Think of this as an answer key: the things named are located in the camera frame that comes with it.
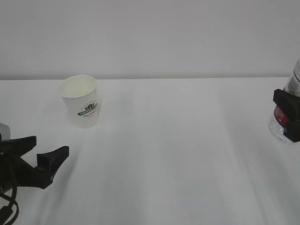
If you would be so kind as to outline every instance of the white tabletop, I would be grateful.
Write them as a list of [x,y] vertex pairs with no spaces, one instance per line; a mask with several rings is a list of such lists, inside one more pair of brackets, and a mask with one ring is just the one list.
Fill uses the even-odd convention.
[[20,187],[20,225],[299,225],[300,149],[268,122],[287,78],[98,81],[98,124],[76,128],[61,81],[0,81],[23,158],[63,145],[46,190]]

